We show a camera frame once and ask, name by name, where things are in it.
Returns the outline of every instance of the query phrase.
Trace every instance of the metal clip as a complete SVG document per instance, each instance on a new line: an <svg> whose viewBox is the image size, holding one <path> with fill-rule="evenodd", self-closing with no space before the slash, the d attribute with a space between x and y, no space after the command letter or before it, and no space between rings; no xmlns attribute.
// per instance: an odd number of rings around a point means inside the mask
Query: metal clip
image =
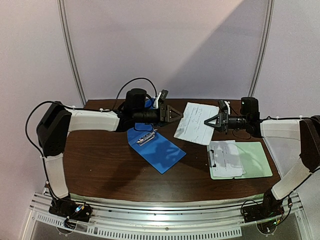
<svg viewBox="0 0 320 240"><path fill-rule="evenodd" d="M143 137L141 137L138 141L136 141L136 143L139 146L142 146L143 144L146 144L147 142L151 141L152 139L155 138L157 133L157 130L153 130L152 132L149 132L148 134L144 135Z"/></svg>

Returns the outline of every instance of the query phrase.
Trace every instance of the white wall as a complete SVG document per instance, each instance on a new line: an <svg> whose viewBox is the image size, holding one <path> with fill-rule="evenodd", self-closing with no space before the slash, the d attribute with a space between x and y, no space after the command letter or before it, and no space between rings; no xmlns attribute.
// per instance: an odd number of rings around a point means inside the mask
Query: white wall
<svg viewBox="0 0 320 240"><path fill-rule="evenodd" d="M320 1L276 0L265 58L254 96L262 117L320 115ZM282 174L300 149L269 139ZM320 236L320 174L298 190L313 238Z"/></svg>
<svg viewBox="0 0 320 240"><path fill-rule="evenodd" d="M30 111L44 100L80 106L56 1L6 0L0 7L0 239L17 240L42 162L24 135ZM29 131L44 113L36 112Z"/></svg>
<svg viewBox="0 0 320 240"><path fill-rule="evenodd" d="M268 0L68 0L66 13L88 99L115 98L147 77L168 98L246 96ZM153 94L146 82L140 86Z"/></svg>

